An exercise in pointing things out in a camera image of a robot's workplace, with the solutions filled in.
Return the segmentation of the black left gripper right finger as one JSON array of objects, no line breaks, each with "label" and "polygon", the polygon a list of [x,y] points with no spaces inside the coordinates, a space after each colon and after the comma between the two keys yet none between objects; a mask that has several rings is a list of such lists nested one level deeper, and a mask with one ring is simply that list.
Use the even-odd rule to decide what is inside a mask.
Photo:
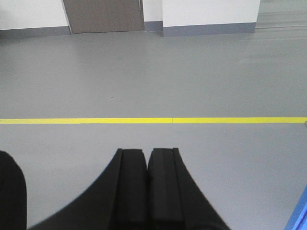
[{"label": "black left gripper right finger", "polygon": [[177,148],[153,149],[149,163],[151,230],[227,230],[187,170]]}]

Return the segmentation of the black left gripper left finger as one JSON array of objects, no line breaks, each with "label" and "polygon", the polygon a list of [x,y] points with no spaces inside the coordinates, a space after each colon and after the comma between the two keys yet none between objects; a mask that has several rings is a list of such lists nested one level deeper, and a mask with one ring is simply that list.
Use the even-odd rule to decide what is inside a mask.
[{"label": "black left gripper left finger", "polygon": [[147,168],[142,150],[118,149],[81,195],[32,229],[147,229]]}]

